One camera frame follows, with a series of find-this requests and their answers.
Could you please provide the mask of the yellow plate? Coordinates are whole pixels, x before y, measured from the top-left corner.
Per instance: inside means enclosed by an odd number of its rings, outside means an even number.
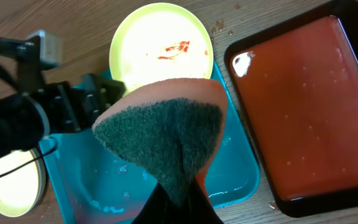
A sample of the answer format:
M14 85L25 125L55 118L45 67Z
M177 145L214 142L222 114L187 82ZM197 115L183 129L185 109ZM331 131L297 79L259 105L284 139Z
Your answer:
M13 151L0 158L0 175L40 156L34 148L29 151ZM0 178L0 214L19 217L30 210L42 198L47 181L43 160L38 159Z
M125 93L171 78L211 78L214 53L208 31L189 10L158 2L130 13L109 50L112 78Z

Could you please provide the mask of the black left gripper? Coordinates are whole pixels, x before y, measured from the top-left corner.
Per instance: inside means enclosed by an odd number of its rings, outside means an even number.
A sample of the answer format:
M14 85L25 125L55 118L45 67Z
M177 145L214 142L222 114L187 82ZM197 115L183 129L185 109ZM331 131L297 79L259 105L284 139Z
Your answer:
M76 133L124 94L123 82L92 73L83 75L83 87L67 81L46 83L40 64L40 38L15 40L0 37L0 55L17 63L12 78L0 66L0 79L16 93L0 99L0 134Z

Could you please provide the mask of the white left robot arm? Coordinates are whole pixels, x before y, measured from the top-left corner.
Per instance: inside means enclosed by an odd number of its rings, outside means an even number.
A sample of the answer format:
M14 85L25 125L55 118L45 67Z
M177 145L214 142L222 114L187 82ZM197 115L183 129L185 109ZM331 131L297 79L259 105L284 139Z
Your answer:
M67 81L47 84L42 72L58 66L54 37L35 34L27 40L0 37L0 55L17 63L17 77L0 65L0 80L16 93L0 99L0 158L27 151L50 134L77 133L119 100L123 82L88 73L83 87Z

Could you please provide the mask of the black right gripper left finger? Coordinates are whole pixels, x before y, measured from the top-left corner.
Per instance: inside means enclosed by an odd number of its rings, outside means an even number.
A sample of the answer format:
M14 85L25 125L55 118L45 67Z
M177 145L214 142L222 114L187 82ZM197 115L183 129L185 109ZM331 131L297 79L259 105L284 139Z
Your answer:
M174 224L176 222L174 204L164 188L157 184L132 224Z

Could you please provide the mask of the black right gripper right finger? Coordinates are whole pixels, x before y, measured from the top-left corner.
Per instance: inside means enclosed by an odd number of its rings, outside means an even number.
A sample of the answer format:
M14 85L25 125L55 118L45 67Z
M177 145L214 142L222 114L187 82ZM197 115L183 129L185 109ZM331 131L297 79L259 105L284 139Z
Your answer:
M179 209L178 222L185 224L223 224L196 179L191 183L185 203Z

